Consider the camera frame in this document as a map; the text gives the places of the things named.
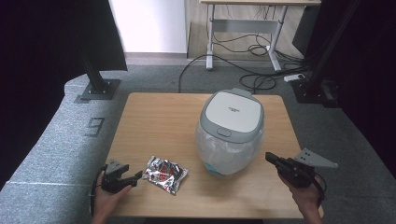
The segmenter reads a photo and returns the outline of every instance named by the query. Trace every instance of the gray carpet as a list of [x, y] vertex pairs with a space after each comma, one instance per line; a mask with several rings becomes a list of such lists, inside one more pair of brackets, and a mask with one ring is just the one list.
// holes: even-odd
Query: gray carpet
[[[102, 72], [104, 78], [121, 80], [111, 101], [75, 104], [89, 82], [85, 75], [65, 85], [65, 97], [47, 130], [0, 192], [2, 223], [91, 222], [87, 191], [106, 160], [128, 94], [177, 92], [184, 65], [128, 68], [128, 72]], [[195, 65], [184, 74], [181, 92], [243, 88], [238, 79], [244, 74], [231, 66], [218, 66], [208, 72]], [[396, 223], [396, 181], [344, 112], [322, 105], [298, 104], [289, 83], [280, 79], [276, 84], [275, 88], [258, 93], [282, 96], [300, 146], [339, 164], [338, 169], [317, 169], [328, 184], [324, 223]], [[101, 121], [103, 125], [98, 130], [95, 124]], [[113, 217], [109, 223], [144, 220]], [[304, 222], [265, 219], [263, 223]]]

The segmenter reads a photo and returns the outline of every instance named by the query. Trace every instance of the metal bracket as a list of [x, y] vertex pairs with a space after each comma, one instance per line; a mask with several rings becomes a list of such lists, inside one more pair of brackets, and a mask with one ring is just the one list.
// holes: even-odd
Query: metal bracket
[[297, 162], [313, 166], [313, 167], [326, 167], [326, 168], [337, 168], [338, 164], [329, 161], [318, 154], [304, 148], [295, 158]]

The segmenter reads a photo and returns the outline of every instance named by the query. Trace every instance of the desk leg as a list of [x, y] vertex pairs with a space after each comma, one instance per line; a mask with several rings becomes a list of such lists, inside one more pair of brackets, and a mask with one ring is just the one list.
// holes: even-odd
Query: desk leg
[[215, 5], [212, 6], [211, 16], [209, 16], [209, 43], [207, 44], [206, 70], [213, 69], [213, 20], [215, 19]]
[[280, 68], [279, 62], [277, 61], [277, 57], [275, 54], [275, 48], [276, 48], [276, 42], [279, 39], [279, 35], [280, 35], [280, 31], [282, 30], [282, 26], [283, 26], [283, 22], [285, 20], [285, 16], [286, 16], [286, 12], [288, 11], [288, 6], [283, 6], [282, 8], [282, 14], [279, 18], [279, 20], [277, 21], [277, 26], [276, 26], [276, 32], [274, 35], [274, 38], [271, 42], [271, 46], [267, 46], [267, 50], [268, 50], [268, 55], [270, 56], [271, 62], [274, 66], [274, 69], [276, 71], [280, 71], [282, 70]]

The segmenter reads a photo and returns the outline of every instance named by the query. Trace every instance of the white desk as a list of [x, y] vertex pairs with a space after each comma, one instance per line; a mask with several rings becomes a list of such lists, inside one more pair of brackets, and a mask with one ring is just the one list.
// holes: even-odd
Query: white desk
[[[276, 42], [285, 20], [288, 6], [319, 6], [320, 0], [200, 0], [202, 4], [211, 6], [209, 13], [209, 43], [207, 45], [206, 69], [213, 69], [213, 34], [214, 32], [226, 33], [255, 33], [272, 34], [274, 38], [270, 46], [267, 46], [273, 67], [280, 71], [280, 65], [275, 55]], [[278, 20], [251, 21], [251, 20], [217, 20], [215, 19], [215, 5], [260, 5], [260, 6], [283, 6]]]

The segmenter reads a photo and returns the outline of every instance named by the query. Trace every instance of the white wall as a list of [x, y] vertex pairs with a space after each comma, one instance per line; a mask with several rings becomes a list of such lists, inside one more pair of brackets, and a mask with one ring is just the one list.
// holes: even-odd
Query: white wall
[[186, 1], [109, 0], [124, 52], [187, 53]]

